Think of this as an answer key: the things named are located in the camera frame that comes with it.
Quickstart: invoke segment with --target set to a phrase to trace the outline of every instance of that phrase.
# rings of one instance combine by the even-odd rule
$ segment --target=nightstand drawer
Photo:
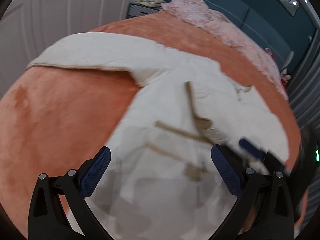
[[[140,6],[140,5],[130,4],[128,16],[129,17],[137,17],[137,16],[143,16],[143,15],[156,13],[158,11],[159,11],[159,9],[147,8],[147,7]]]

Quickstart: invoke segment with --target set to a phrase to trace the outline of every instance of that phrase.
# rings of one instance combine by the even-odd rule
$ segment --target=bed
[[[168,12],[115,22],[94,31],[147,38],[213,59],[236,82],[254,85],[286,132],[290,152],[286,166],[293,167],[300,131],[287,100],[245,56],[218,37]],[[139,90],[127,72],[35,66],[4,95],[0,101],[0,202],[24,236],[39,174],[60,176],[92,158]],[[66,201],[62,202],[67,210]],[[143,230],[148,222],[142,219],[141,223]]]

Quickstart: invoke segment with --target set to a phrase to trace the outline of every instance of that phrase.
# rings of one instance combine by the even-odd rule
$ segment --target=pink ruffled bedding
[[[219,37],[224,44],[239,51],[288,99],[276,62],[221,12],[209,9],[203,0],[173,0],[162,4],[162,9]]]

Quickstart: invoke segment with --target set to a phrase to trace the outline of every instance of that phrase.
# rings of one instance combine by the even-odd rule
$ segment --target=white garment
[[[154,123],[160,120],[198,135],[186,81],[210,84],[227,98],[237,98],[218,62],[139,37],[80,33],[47,48],[29,67],[33,65],[129,71],[144,86],[106,142],[110,165],[86,198],[114,239],[207,240],[215,232],[236,197],[211,161],[211,145],[156,128]],[[255,89],[241,96],[248,105],[273,116]],[[273,143],[285,149],[276,154],[288,156],[280,123],[273,133],[277,135]],[[77,228],[71,212],[68,218]]]

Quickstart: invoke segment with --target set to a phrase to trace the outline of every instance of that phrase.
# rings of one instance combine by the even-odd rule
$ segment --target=nightstand
[[[147,7],[139,3],[130,3],[128,8],[127,19],[156,13],[158,11],[160,11],[160,8]]]

